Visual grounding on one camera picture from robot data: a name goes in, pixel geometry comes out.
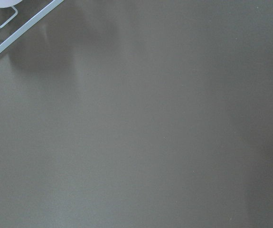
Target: white round object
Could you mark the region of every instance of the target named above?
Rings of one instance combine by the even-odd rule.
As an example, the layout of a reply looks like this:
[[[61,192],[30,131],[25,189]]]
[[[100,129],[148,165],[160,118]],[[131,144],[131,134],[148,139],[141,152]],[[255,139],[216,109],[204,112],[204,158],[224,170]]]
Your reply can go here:
[[[22,0],[0,0],[0,8],[6,8],[10,6],[14,6],[20,3]]]

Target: metal frame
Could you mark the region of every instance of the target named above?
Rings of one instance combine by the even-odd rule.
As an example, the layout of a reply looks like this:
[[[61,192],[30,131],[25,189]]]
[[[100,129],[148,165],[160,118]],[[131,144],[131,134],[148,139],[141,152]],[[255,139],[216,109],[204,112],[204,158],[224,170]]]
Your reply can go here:
[[[35,16],[33,16],[29,21],[27,21],[23,26],[17,29],[12,35],[10,35],[5,41],[0,44],[0,53],[63,1],[64,0],[52,0],[41,11],[39,11]],[[18,11],[16,10],[16,8],[12,8],[15,10],[15,13],[2,25],[0,25],[0,28],[8,24],[17,15]]]

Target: gray countertop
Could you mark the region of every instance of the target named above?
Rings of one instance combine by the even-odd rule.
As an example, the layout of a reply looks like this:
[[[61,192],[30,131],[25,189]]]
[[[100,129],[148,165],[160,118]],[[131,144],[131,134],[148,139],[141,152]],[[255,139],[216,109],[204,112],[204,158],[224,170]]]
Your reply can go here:
[[[0,56],[0,228],[273,227],[273,1],[65,0]]]

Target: white cup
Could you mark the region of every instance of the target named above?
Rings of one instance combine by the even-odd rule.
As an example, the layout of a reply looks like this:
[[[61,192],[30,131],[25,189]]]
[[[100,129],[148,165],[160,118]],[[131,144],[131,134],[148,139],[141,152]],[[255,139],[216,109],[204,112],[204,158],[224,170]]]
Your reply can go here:
[[[14,6],[20,3],[22,0],[0,0],[0,8],[6,8],[10,6]]]

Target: dish rack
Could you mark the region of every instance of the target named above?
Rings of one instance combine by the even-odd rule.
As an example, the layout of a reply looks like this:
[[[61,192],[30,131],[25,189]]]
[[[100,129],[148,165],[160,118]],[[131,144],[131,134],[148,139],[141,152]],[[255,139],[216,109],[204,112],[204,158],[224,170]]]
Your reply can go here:
[[[18,39],[22,34],[29,30],[33,25],[40,21],[45,15],[52,11],[56,6],[58,6],[64,0],[52,0],[39,12],[37,12],[33,17],[31,17],[27,22],[25,22],[20,28],[14,31],[9,37],[0,43],[0,53],[4,51],[9,45],[11,45],[16,39]],[[13,14],[0,25],[0,29],[3,29],[10,21],[12,21],[18,14],[19,11],[16,7],[11,7]]]

